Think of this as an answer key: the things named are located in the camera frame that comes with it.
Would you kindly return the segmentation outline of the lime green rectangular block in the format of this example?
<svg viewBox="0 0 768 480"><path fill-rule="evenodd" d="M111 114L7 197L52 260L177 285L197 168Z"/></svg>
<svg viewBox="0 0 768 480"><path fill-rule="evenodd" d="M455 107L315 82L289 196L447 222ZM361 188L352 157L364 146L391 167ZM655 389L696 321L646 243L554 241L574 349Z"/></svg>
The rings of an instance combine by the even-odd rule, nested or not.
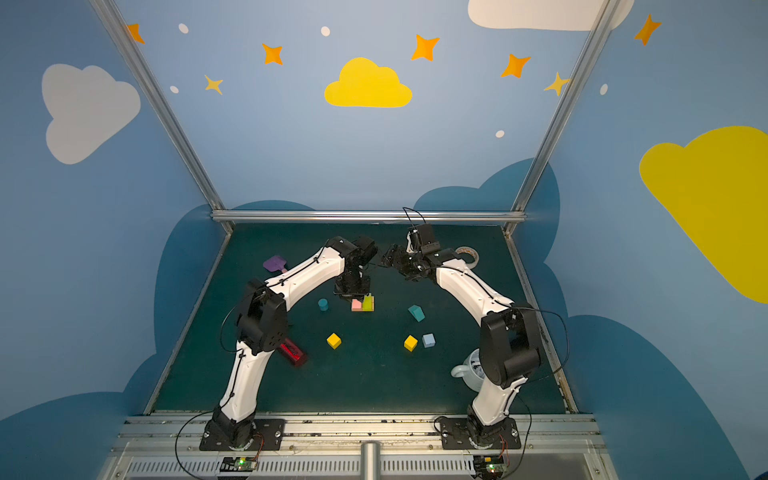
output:
<svg viewBox="0 0 768 480"><path fill-rule="evenodd" d="M362 300L363 310L375 310L375 297L372 294L367 294Z"/></svg>

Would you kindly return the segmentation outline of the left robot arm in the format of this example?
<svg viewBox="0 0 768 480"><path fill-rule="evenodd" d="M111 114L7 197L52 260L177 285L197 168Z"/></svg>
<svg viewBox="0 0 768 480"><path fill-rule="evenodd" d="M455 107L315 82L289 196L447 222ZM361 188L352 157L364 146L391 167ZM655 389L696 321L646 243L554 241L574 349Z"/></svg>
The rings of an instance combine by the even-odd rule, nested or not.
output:
<svg viewBox="0 0 768 480"><path fill-rule="evenodd" d="M259 388L273 352L288 333L288 312L305 295L334 280L336 294L361 300L370 292L366 265L377 253L373 239L333 237L307 260L275 277L251 280L236 308L235 360L225 394L212 411L200 448L246 450L257 437Z"/></svg>

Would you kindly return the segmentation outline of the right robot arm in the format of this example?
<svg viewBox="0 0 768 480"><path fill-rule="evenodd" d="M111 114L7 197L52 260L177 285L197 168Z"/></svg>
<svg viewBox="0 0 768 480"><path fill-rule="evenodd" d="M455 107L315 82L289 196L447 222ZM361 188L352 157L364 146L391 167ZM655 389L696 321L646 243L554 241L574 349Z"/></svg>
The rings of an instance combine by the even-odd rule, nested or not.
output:
<svg viewBox="0 0 768 480"><path fill-rule="evenodd" d="M533 309L496 292L450 249L424 254L394 245L383 254L381 264L408 280L432 280L476 320L485 379L468 409L468 429L477 437L499 431L509 404L542 364L542 341Z"/></svg>

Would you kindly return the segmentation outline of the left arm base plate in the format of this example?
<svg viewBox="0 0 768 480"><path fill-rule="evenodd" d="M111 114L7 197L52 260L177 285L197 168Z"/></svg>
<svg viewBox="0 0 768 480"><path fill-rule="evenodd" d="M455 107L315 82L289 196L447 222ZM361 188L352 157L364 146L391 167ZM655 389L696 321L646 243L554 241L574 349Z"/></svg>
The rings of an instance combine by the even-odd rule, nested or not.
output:
<svg viewBox="0 0 768 480"><path fill-rule="evenodd" d="M281 447L283 419L251 419L234 427L223 427L210 420L199 444L201 451L258 452L277 451Z"/></svg>

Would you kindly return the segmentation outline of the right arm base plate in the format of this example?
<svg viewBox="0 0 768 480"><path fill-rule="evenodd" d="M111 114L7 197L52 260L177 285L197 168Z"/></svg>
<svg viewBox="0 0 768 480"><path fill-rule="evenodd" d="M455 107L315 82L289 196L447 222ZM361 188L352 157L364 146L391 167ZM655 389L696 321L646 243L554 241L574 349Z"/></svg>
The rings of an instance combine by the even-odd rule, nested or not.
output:
<svg viewBox="0 0 768 480"><path fill-rule="evenodd" d="M506 418L494 425L483 425L474 417L445 416L433 422L444 450L501 450L522 448L517 423Z"/></svg>

